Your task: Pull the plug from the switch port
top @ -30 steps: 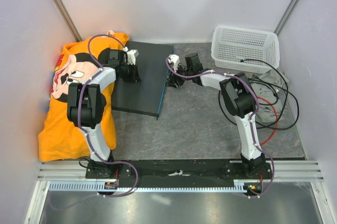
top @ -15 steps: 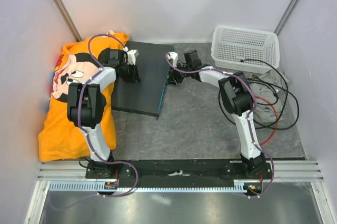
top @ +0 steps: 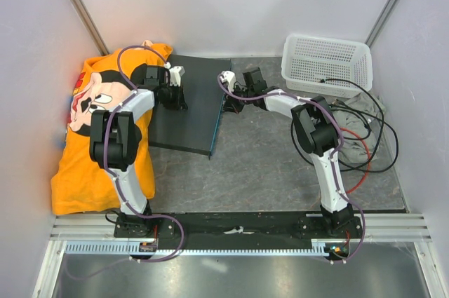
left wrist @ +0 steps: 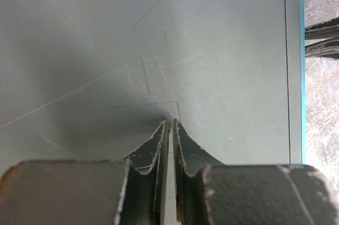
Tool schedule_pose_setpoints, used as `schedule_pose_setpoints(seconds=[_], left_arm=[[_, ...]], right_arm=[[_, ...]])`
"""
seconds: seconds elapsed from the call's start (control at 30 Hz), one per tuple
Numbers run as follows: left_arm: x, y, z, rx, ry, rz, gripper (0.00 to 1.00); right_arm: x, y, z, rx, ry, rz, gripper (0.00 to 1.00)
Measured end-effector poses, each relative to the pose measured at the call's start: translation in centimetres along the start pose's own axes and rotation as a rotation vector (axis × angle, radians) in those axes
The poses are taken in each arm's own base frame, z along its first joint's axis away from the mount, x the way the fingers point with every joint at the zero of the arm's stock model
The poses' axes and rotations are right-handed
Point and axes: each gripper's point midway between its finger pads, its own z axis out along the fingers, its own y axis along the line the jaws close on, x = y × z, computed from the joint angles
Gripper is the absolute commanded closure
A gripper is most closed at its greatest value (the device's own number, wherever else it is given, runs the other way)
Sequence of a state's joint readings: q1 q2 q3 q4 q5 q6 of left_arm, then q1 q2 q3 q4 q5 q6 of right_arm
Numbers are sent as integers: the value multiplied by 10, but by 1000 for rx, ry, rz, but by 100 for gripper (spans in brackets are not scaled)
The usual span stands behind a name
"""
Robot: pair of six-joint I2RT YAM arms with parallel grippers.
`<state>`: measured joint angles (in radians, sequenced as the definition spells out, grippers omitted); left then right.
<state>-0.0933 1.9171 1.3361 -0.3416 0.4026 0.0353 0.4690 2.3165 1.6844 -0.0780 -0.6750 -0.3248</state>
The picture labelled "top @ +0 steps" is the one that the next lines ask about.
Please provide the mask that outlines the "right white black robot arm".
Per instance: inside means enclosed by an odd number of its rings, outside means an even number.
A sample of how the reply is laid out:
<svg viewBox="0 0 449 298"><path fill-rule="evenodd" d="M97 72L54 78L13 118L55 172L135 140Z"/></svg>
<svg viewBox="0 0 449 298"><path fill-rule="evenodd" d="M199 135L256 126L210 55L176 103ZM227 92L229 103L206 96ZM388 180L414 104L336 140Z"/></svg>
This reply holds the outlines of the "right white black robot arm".
<svg viewBox="0 0 449 298"><path fill-rule="evenodd" d="M234 72L224 71L217 77L219 87L231 100L254 104L292 120L297 142L309 154L318 177L322 231L329 237L338 237L347 228L345 218L351 212L351 206L338 166L338 151L344 138L326 100L321 96L300 97L269 87L259 69L246 73L245 80L245 87L239 90L235 86Z"/></svg>

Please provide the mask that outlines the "dark blue network switch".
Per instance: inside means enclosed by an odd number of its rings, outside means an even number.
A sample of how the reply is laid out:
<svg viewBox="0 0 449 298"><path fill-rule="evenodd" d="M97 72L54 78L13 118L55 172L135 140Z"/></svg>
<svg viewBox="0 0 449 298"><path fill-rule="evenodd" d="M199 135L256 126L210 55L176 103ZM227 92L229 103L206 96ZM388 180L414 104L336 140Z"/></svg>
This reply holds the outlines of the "dark blue network switch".
<svg viewBox="0 0 449 298"><path fill-rule="evenodd" d="M149 124L149 146L212 156L224 93L218 74L232 68L229 58L170 55L172 65L184 67L182 76L187 110L154 108Z"/></svg>

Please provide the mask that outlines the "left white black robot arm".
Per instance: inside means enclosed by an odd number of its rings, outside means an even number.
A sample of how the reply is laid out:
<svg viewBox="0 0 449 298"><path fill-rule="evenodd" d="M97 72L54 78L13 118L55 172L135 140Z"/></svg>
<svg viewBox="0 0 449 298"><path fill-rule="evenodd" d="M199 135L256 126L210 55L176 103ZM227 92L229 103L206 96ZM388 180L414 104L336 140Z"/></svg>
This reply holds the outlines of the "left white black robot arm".
<svg viewBox="0 0 449 298"><path fill-rule="evenodd" d="M147 197L141 190L135 161L142 134L136 121L161 104L167 109L187 110L182 66L150 66L142 85L109 109L95 109L91 118L89 154L105 170L120 200L120 211L132 215L130 230L139 237L153 232L154 220Z"/></svg>

